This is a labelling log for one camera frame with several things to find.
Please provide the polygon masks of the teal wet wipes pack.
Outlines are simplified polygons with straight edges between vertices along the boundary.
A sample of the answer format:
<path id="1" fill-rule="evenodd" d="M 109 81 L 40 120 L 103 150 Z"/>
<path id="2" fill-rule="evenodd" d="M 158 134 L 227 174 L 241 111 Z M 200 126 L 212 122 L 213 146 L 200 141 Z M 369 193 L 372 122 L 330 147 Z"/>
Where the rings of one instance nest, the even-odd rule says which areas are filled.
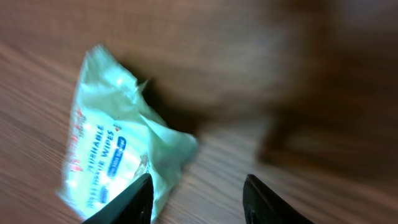
<path id="1" fill-rule="evenodd" d="M 154 184 L 156 220 L 198 143 L 146 103 L 144 84 L 97 45 L 83 60 L 70 113 L 60 198 L 83 220 L 143 174 Z"/>

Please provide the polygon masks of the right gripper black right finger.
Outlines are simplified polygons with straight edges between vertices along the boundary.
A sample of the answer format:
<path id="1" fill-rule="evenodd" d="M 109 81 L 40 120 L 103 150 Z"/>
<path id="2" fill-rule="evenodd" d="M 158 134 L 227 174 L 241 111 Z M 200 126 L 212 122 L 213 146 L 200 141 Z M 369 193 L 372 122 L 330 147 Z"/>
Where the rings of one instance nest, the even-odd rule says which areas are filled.
<path id="1" fill-rule="evenodd" d="M 253 174 L 243 187 L 246 224 L 313 224 Z"/>

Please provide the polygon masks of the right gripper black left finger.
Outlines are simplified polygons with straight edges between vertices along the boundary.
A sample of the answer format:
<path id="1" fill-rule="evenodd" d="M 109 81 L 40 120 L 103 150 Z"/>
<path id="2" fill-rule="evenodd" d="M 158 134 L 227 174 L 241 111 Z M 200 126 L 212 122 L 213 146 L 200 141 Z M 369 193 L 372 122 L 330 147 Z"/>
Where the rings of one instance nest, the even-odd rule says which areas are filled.
<path id="1" fill-rule="evenodd" d="M 150 224 L 153 201 L 152 176 L 143 174 L 83 224 Z"/>

